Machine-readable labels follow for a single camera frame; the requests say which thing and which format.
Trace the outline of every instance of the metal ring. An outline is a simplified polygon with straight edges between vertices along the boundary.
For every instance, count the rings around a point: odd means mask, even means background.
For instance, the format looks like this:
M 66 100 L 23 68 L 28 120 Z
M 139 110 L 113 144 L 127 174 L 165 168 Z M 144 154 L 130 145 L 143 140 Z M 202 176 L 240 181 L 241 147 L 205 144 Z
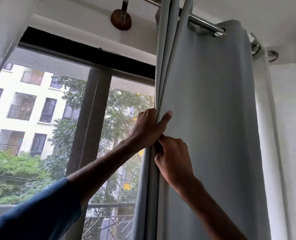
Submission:
M 274 57 L 274 58 L 272 58 L 271 60 L 269 60 L 269 62 L 273 62 L 273 61 L 275 61 L 275 60 L 277 60 L 278 59 L 278 57 L 279 57 L 279 54 L 278 54 L 278 52 L 276 52 L 276 51 L 267 51 L 267 54 L 268 54 L 268 57 L 269 56 L 271 56 L 271 57 Z
M 254 52 L 254 54 L 252 54 L 252 56 L 256 55 L 259 53 L 259 51 L 261 50 L 261 47 L 259 44 L 251 44 L 251 50 Z
M 212 36 L 213 37 L 215 37 L 215 38 L 219 38 L 219 37 L 222 37 L 222 36 L 224 36 L 224 35 L 226 35 L 226 29 L 225 28 L 222 28 L 223 30 L 224 30 L 224 32 L 222 33 L 222 32 L 213 32 L 212 33 Z

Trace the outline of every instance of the glass pane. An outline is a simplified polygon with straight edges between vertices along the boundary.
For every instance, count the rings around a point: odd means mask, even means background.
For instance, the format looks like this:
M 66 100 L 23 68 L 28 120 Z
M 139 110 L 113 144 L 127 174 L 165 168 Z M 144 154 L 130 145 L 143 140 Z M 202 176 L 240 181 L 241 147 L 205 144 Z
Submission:
M 0 72 L 0 215 L 65 176 L 78 116 L 62 116 L 66 103 L 80 109 L 89 73 L 20 48 L 8 62 L 11 72 Z M 54 76 L 61 90 L 50 87 Z
M 130 133 L 138 113 L 154 107 L 154 87 L 112 77 L 98 157 Z M 89 201 L 83 240 L 130 239 L 143 150 L 121 166 Z

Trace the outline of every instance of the forearm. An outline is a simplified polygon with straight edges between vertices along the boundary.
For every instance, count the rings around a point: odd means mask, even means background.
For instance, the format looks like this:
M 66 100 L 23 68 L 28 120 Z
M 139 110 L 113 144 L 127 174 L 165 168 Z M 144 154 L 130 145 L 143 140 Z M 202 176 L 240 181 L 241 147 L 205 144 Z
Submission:
M 106 155 L 67 177 L 78 189 L 82 207 L 120 166 L 137 153 L 134 145 L 130 139 L 121 141 Z
M 201 181 L 192 176 L 187 182 L 177 191 L 198 215 L 213 240 L 247 240 L 246 236 L 208 194 Z

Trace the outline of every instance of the hand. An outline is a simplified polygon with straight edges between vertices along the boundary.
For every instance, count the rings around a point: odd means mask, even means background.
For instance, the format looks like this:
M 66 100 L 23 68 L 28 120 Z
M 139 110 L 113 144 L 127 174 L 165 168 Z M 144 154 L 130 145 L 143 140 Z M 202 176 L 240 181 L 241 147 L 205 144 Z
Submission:
M 138 152 L 154 144 L 160 135 L 166 130 L 167 124 L 172 117 L 172 112 L 167 111 L 159 123 L 156 121 L 157 111 L 155 108 L 147 109 L 138 114 L 138 119 L 134 125 L 130 136 L 131 146 Z
M 163 155 L 158 152 L 155 162 L 166 181 L 180 194 L 194 177 L 188 146 L 182 139 L 165 135 L 158 141 L 163 147 Z

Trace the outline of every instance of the ceiling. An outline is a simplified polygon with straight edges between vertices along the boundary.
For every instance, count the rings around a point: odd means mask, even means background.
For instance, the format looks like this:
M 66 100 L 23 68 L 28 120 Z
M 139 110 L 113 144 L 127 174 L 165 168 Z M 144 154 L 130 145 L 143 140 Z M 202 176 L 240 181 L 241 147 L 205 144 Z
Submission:
M 74 0 L 96 11 L 110 14 L 122 0 Z M 143 0 L 129 0 L 128 12 L 154 22 L 157 7 Z M 296 40 L 296 0 L 194 0 L 194 14 L 210 21 L 241 21 L 266 46 Z

